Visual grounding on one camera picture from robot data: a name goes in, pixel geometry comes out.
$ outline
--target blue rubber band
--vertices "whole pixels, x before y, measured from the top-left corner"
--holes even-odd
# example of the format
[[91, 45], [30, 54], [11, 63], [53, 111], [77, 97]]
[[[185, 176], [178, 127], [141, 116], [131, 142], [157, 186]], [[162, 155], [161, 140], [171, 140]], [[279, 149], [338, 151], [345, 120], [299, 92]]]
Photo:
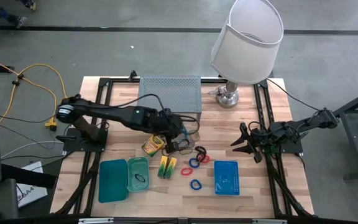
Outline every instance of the blue rubber band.
[[[194, 187], [194, 186], [193, 186], [194, 183], [197, 183], [197, 184], [198, 184], [198, 187]], [[203, 188], [203, 186], [201, 185], [201, 183], [200, 183], [198, 180], [196, 180], [196, 179], [194, 179], [194, 180], [192, 180], [192, 181], [190, 182], [190, 187], [191, 187], [191, 189], [193, 189], [193, 190], [199, 190], [199, 189], [202, 189], [202, 188]]]
[[193, 161], [196, 161], [197, 162], [197, 160], [196, 160], [196, 158], [191, 158], [190, 160], [189, 160], [189, 166], [191, 167], [191, 168], [198, 168], [199, 166], [200, 166], [200, 162], [197, 162], [197, 165], [193, 165], [191, 162], [193, 162]]

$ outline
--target perforated metal tray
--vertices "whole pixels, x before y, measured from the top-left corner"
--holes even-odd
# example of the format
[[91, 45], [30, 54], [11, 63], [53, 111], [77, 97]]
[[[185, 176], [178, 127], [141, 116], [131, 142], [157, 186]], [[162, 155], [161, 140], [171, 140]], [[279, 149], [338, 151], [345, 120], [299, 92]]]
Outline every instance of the perforated metal tray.
[[[161, 98], [173, 113], [201, 113], [201, 78], [186, 75], [152, 75], [140, 78], [139, 96], [149, 93]], [[138, 106], [161, 110], [155, 97], [140, 99]]]

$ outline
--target silver lamp base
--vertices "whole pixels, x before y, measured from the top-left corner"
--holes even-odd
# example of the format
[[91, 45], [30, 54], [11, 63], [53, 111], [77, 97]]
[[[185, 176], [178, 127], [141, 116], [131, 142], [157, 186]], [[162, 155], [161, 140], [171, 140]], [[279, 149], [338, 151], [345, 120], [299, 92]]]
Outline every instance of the silver lamp base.
[[223, 108], [233, 108], [239, 101], [237, 84], [227, 82], [226, 86], [219, 88], [219, 94], [216, 95], [216, 102]]

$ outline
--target red rubber band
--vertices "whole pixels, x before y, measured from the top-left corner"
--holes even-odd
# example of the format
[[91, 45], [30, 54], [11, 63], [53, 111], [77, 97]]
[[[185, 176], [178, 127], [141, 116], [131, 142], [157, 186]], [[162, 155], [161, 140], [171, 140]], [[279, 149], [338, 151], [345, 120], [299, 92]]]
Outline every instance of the red rubber band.
[[[198, 156], [198, 160], [200, 161], [202, 159], [203, 155], [199, 155]], [[211, 160], [210, 156], [209, 155], [205, 155], [205, 159], [201, 162], [201, 163], [208, 163], [209, 161]]]
[[181, 171], [180, 171], [180, 174], [181, 175], [190, 175], [193, 173], [193, 168], [190, 168], [190, 167], [186, 167], [186, 168], [183, 168]]

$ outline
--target yellow extension cord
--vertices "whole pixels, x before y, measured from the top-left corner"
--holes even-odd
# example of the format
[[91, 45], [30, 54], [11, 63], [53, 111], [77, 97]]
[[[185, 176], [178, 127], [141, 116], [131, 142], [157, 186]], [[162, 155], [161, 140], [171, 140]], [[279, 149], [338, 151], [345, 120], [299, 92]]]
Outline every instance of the yellow extension cord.
[[[32, 68], [32, 67], [36, 67], [36, 66], [44, 66], [44, 67], [47, 67], [49, 69], [51, 69], [52, 71], [54, 71], [58, 76], [59, 76], [59, 79], [60, 79], [60, 82], [62, 83], [62, 88], [63, 88], [63, 95], [64, 95], [64, 98], [67, 98], [67, 94], [66, 94], [66, 88], [65, 88], [65, 84], [64, 84], [64, 81], [62, 79], [62, 76], [59, 74], [59, 72], [54, 69], [52, 66], [50, 65], [46, 65], [46, 64], [43, 64], [43, 63], [36, 63], [36, 64], [33, 64], [33, 65], [30, 65], [28, 67], [26, 67], [25, 69], [21, 70], [19, 73], [11, 70], [10, 68], [6, 67], [5, 65], [1, 64], [0, 63], [0, 66], [2, 66], [3, 68], [5, 68], [6, 70], [9, 70], [10, 72], [12, 72], [13, 74], [15, 74], [16, 76], [19, 76], [20, 74], [24, 73], [25, 71], [27, 71], [28, 69]], [[42, 88], [44, 90], [47, 90], [50, 94], [52, 94], [53, 96], [53, 99], [54, 99], [54, 103], [55, 103], [55, 106], [53, 108], [53, 114], [52, 114], [52, 117], [49, 119], [49, 121], [47, 123], [45, 123], [45, 126], [46, 127], [49, 127], [51, 125], [54, 125], [54, 126], [57, 126], [57, 123], [55, 122], [54, 120], [54, 116], [55, 116], [55, 110], [56, 110], [56, 107], [57, 107], [57, 98], [56, 98], [56, 95], [54, 94], [54, 92], [50, 89], [48, 89], [47, 87], [45, 86], [42, 86], [42, 85], [39, 85], [39, 84], [36, 84], [26, 78], [23, 78], [23, 80], [25, 80], [26, 82], [30, 83], [31, 85], [33, 86], [36, 86], [36, 87], [39, 87], [39, 88]], [[2, 118], [0, 119], [0, 124], [1, 122], [3, 121], [3, 117], [5, 117], [9, 110], [11, 109], [11, 106], [12, 106], [12, 102], [13, 102], [13, 98], [14, 98], [14, 92], [15, 92], [15, 89], [16, 89], [16, 85], [13, 85], [13, 88], [12, 88], [12, 92], [11, 92], [11, 99], [9, 100], [9, 104], [6, 108], [6, 111], [4, 113], [4, 115], [2, 116]]]

